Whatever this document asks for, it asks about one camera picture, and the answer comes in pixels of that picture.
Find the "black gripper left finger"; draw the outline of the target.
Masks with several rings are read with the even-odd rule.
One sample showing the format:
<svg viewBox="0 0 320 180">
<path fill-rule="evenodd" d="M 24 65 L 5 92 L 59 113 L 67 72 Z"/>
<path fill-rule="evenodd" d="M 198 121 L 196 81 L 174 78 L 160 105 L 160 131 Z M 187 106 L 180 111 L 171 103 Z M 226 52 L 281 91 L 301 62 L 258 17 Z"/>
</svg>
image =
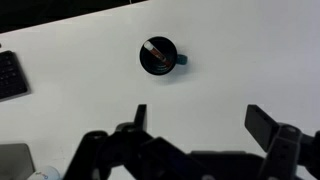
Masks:
<svg viewBox="0 0 320 180">
<path fill-rule="evenodd" d="M 187 156 L 163 138 L 145 131 L 147 105 L 137 107 L 132 122 L 121 123 L 113 134 L 86 133 L 63 180 L 108 180 L 123 166 L 136 180 L 186 180 Z"/>
</svg>

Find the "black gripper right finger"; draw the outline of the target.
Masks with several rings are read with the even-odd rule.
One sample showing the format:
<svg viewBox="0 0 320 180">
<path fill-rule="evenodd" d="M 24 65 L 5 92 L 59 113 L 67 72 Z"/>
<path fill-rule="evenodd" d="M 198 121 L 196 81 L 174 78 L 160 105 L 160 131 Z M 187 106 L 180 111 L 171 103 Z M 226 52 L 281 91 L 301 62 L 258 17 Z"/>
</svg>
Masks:
<svg viewBox="0 0 320 180">
<path fill-rule="evenodd" d="M 304 134 L 293 125 L 276 122 L 254 104 L 247 106 L 244 125 L 266 153 L 259 180 L 301 180 L 296 175 L 298 166 L 320 180 L 320 131 Z"/>
</svg>

